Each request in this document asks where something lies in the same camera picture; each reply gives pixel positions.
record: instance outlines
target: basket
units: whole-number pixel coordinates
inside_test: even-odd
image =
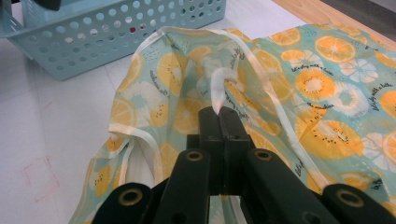
[[[162,26],[199,28],[224,17],[226,0],[63,0],[59,11],[21,0],[24,26],[0,8],[6,37],[56,79],[133,53]]]

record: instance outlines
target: table surface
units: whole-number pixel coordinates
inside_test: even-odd
[[[225,18],[204,28],[255,38],[302,24],[270,0],[228,0]],[[0,222],[68,223],[90,158],[109,137],[112,100],[131,56],[57,81],[6,39],[0,52]],[[142,167],[135,179],[152,184]]]

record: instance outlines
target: wooden surface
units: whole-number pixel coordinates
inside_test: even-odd
[[[330,7],[319,0],[273,0],[285,8],[294,16],[306,23],[332,23],[345,24],[361,29],[370,35],[374,35],[381,43],[389,49],[396,50],[396,42],[372,30],[371,28],[353,20],[344,13]]]

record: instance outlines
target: fruit print fabric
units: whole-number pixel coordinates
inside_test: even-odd
[[[165,27],[133,55],[117,89],[112,136],[88,168],[71,222],[92,220],[125,182],[137,138],[151,147],[159,183],[173,169],[197,112],[234,109],[257,146],[317,193],[346,183],[396,216],[396,52],[345,25],[304,25],[251,40],[236,29]],[[210,223],[231,221],[229,197],[211,200]]]

